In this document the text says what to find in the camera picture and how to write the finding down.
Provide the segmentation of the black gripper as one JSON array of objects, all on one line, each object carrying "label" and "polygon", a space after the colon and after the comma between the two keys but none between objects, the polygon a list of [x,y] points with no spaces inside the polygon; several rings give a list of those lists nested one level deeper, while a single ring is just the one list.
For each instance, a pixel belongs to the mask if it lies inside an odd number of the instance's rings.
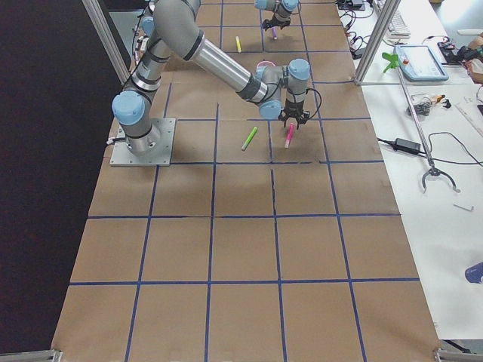
[{"label": "black gripper", "polygon": [[303,109],[288,107],[283,108],[278,116],[278,119],[279,121],[282,121],[284,129],[287,128],[287,120],[289,118],[293,118],[296,121],[297,130],[299,130],[300,126],[305,124],[310,119],[310,113],[308,111],[304,111]]},{"label": "black gripper", "polygon": [[262,22],[262,28],[264,30],[268,30],[274,27],[279,27],[280,29],[283,29],[286,26],[290,25],[290,20],[278,20],[275,17],[273,17],[271,20],[264,20]]}]

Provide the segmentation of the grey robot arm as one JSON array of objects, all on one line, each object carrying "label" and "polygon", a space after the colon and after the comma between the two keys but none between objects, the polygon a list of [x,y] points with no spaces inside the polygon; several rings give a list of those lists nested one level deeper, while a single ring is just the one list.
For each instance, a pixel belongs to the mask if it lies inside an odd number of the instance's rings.
[{"label": "grey robot arm", "polygon": [[299,0],[254,0],[254,7],[259,10],[272,12],[272,18],[270,20],[265,19],[262,22],[262,28],[264,30],[274,27],[283,29],[286,26],[290,26],[291,15],[295,11],[301,10]]},{"label": "grey robot arm", "polygon": [[171,134],[166,122],[151,115],[152,102],[162,84],[162,73],[183,84],[201,84],[206,71],[231,87],[244,101],[253,103],[266,120],[305,124],[310,114],[304,109],[309,91],[310,65],[305,59],[294,59],[286,66],[260,63],[250,72],[223,52],[206,36],[197,23],[199,1],[150,1],[140,19],[147,40],[146,49],[122,92],[112,101],[112,111],[123,136],[112,138],[127,155],[153,158],[169,152]]}]

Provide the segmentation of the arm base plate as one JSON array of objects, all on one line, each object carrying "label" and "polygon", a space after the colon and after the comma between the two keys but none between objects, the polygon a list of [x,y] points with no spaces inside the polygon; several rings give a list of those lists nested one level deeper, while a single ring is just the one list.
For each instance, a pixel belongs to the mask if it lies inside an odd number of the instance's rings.
[{"label": "arm base plate", "polygon": [[109,164],[113,167],[169,167],[174,144],[176,118],[152,118],[152,128],[143,138],[133,139],[118,129]]}]

